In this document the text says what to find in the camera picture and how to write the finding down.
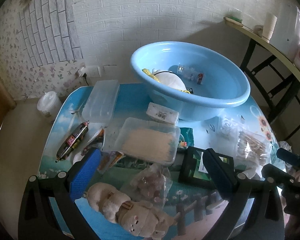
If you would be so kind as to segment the orange snack packet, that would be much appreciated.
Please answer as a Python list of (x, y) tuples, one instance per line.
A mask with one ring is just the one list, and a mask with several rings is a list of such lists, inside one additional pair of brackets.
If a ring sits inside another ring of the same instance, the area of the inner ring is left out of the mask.
[(104, 128), (99, 129), (89, 140), (87, 146), (83, 148), (81, 152), (81, 156), (85, 156), (85, 154), (91, 149), (95, 148), (100, 150), (101, 159), (100, 163), (97, 167), (97, 171), (99, 174), (104, 174), (111, 167), (113, 167), (120, 159), (124, 157), (124, 154), (118, 151), (104, 151), (104, 143), (105, 143), (106, 133)]

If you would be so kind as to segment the green snack packet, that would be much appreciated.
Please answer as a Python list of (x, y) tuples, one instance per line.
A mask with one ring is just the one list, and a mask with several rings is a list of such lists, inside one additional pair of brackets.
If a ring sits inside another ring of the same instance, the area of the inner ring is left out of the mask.
[(181, 127), (179, 136), (179, 145), (181, 149), (187, 149), (194, 146), (193, 129), (190, 127)]

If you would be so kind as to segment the white appliance on shelf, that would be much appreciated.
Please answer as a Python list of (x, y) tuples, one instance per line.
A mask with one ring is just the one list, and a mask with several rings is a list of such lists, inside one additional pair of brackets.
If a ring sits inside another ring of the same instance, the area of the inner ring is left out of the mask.
[(269, 43), (290, 61), (294, 60), (300, 44), (299, 9), (296, 5), (281, 4)]

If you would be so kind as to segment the black red sausage packet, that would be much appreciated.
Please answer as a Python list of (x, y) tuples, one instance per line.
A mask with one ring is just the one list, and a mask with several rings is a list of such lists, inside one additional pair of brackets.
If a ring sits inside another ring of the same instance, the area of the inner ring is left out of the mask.
[(67, 159), (67, 157), (79, 146), (89, 131), (89, 121), (77, 126), (61, 144), (56, 154), (56, 162)]

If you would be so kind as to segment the light blue plastic basin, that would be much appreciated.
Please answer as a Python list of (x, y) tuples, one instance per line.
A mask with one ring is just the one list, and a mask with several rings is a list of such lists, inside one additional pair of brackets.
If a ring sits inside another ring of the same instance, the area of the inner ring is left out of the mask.
[(186, 121), (214, 118), (250, 96), (247, 77), (232, 61), (196, 44), (150, 43), (132, 54), (130, 66), (154, 103)]

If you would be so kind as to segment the bag of cotton swabs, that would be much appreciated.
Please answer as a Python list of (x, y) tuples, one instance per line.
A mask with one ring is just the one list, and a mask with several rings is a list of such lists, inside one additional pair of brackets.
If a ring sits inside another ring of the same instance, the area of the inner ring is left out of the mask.
[(237, 141), (237, 158), (263, 166), (271, 162), (271, 143), (261, 135), (239, 130)]

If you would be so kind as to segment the bag of reddish snacks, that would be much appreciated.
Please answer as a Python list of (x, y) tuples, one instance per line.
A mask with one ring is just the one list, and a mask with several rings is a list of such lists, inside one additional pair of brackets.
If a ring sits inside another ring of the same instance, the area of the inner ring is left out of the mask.
[(120, 191), (132, 201), (148, 201), (159, 209), (165, 206), (167, 195), (172, 187), (168, 167), (152, 164), (125, 183)]

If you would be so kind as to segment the small white round lid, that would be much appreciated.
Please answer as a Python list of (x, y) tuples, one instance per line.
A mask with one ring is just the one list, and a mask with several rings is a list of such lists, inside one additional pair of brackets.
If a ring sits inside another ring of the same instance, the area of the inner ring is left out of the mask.
[(83, 152), (78, 152), (74, 155), (72, 164), (74, 165), (76, 162), (81, 161), (85, 156), (85, 153)]

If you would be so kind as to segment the green sponge on shelf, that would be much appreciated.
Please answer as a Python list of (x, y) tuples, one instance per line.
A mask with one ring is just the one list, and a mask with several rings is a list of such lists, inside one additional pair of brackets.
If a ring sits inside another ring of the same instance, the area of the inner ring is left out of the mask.
[(226, 16), (226, 18), (229, 21), (234, 21), (234, 22), (238, 22), (238, 23), (242, 24), (242, 19), (241, 18), (237, 18), (237, 17), (231, 16), (231, 15)]

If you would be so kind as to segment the white tissue pack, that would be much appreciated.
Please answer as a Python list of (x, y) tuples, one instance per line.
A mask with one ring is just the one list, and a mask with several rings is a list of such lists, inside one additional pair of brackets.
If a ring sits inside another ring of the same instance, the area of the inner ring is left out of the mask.
[(162, 105), (150, 102), (146, 114), (157, 122), (177, 126), (179, 112)]

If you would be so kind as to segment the bag of white hooks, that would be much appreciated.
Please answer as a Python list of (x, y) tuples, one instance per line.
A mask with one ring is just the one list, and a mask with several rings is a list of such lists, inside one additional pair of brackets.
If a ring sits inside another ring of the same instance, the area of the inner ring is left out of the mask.
[(239, 132), (242, 130), (242, 125), (236, 122), (233, 118), (220, 116), (216, 128), (216, 140), (238, 141)]

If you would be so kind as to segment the beige plush toy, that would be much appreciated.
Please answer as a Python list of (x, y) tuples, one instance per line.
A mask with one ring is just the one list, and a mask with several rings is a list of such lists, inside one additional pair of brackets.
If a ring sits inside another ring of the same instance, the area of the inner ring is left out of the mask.
[(87, 191), (87, 201), (106, 220), (119, 224), (133, 236), (161, 239), (176, 224), (173, 217), (152, 203), (134, 202), (113, 185), (96, 183)]

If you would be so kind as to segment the small clear bottle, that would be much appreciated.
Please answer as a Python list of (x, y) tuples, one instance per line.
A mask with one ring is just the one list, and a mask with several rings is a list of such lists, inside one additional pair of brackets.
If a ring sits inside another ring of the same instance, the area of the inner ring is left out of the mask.
[(204, 73), (196, 71), (192, 67), (187, 67), (183, 65), (179, 65), (177, 68), (177, 75), (181, 78), (185, 78), (186, 80), (193, 81), (198, 85), (202, 84)]

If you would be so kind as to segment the folding side table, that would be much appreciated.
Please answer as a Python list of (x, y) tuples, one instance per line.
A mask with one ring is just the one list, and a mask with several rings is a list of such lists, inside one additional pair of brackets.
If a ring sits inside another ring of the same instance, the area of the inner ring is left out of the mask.
[[(225, 16), (223, 19), (227, 26), (236, 29), (249, 38), (248, 47), (240, 64), (240, 69), (253, 82), (268, 105), (268, 121), (271, 124), (274, 123), (293, 100), (296, 100), (300, 107), (300, 70), (278, 49), (266, 41), (264, 37), (258, 36), (251, 29), (232, 18)], [(257, 47), (269, 52), (270, 56), (252, 69), (249, 69), (248, 65)], [(279, 83), (270, 90), (266, 90), (261, 81), (257, 79), (257, 75), (266, 68), (275, 73), (280, 80)], [(294, 128), (285, 139), (291, 139), (299, 130), (300, 124)]]

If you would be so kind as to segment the white bunny plush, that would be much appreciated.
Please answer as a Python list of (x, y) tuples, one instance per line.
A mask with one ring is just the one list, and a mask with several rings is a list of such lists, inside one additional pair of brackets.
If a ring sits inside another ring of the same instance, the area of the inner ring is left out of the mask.
[(155, 70), (153, 69), (152, 75), (156, 77), (160, 83), (170, 88), (177, 89), (180, 91), (186, 90), (185, 83), (182, 79), (174, 72), (167, 70)]

